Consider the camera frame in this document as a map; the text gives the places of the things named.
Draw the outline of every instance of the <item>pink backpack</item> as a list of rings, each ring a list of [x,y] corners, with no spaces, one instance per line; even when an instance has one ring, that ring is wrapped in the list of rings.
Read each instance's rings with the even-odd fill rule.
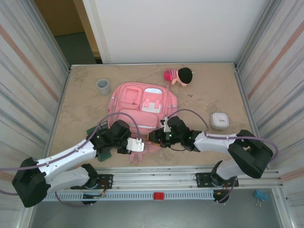
[[[177,110],[177,97],[169,89],[137,82],[121,84],[114,91],[108,106],[109,114],[122,112],[132,116],[143,139],[145,139],[145,135],[162,126],[160,120]],[[127,122],[132,137],[136,137],[137,131],[134,123],[125,115],[109,117],[109,127],[118,119]],[[144,152],[132,152],[130,159],[134,161],[135,155],[138,155],[138,159],[141,161],[143,153],[154,152],[159,149],[159,146],[146,142]]]

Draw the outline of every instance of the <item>black bracket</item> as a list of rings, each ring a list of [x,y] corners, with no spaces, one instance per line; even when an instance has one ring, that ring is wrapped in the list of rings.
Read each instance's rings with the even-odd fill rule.
[[[94,197],[100,197],[101,196],[101,193],[99,195],[91,195],[91,194],[83,194],[83,199],[94,199]],[[97,200],[94,200],[94,201],[81,201],[83,204],[87,205],[87,204],[94,204],[97,202]]]
[[[86,186],[73,186],[73,190],[87,190],[87,189],[111,189],[113,184],[113,175],[112,174],[98,174],[97,183],[92,188]]]
[[[222,186],[217,186],[211,178],[210,172],[199,172],[195,174],[196,177],[196,184],[198,188],[214,188],[214,187],[223,187]],[[227,180],[226,183],[228,183],[228,187],[232,187],[232,184],[234,182],[235,177],[231,177],[229,180]],[[236,183],[234,187],[238,187],[238,179],[236,180]]]
[[[228,194],[228,191],[225,190],[214,190],[213,191],[213,197],[214,197],[214,201],[220,201],[222,198],[224,198],[226,195]],[[230,196],[227,196],[226,198],[224,198],[223,201],[221,201],[220,203],[225,203]]]

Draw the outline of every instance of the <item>black hat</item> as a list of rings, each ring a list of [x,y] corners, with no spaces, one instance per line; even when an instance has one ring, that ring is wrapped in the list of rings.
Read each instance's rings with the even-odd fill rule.
[[[179,78],[182,83],[189,84],[192,81],[192,71],[188,67],[179,69]]]

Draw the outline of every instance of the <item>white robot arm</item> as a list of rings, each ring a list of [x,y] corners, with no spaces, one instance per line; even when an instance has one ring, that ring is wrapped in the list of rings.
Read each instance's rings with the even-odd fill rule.
[[[161,123],[164,128],[148,135],[150,142],[161,147],[180,143],[188,151],[215,151],[232,156],[233,159],[219,161],[213,168],[209,180],[213,186],[222,186],[230,178],[242,174],[258,179],[273,156],[272,150],[261,141],[252,140],[255,136],[247,130],[232,135],[207,135],[202,131],[191,131],[177,116]]]
[[[129,125],[118,120],[110,129],[100,129],[90,140],[84,139],[61,153],[37,161],[32,158],[24,160],[20,167],[36,168],[19,170],[12,184],[25,207],[36,205],[47,194],[57,190],[73,186],[93,187],[97,182],[97,172],[90,164],[67,170],[112,148],[117,148],[118,153],[130,154],[132,151],[142,152],[144,143],[131,138]]]
[[[177,116],[167,119],[165,125],[166,128],[151,132],[148,141],[161,147],[180,143],[188,151],[216,151],[232,156],[233,159],[229,161],[219,161],[207,175],[208,178],[200,180],[208,186],[223,186],[227,180],[241,174],[260,178],[273,155],[260,141],[231,139],[235,136],[252,137],[253,135],[246,130],[241,130],[239,134],[207,136],[202,131],[191,131]],[[72,186],[91,188],[96,185],[98,174],[90,164],[67,170],[108,152],[111,148],[117,148],[117,152],[121,154],[130,154],[132,151],[142,152],[144,143],[142,140],[131,138],[129,125],[118,120],[110,129],[101,129],[89,141],[84,139],[57,155],[37,161],[32,158],[26,159],[20,167],[38,167],[18,171],[12,184],[25,207],[36,205],[47,194],[57,190]]]

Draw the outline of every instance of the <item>doorway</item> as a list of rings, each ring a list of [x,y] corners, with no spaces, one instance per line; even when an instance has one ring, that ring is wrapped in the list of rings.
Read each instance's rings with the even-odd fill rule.
[[[69,65],[102,64],[82,0],[34,0]]]

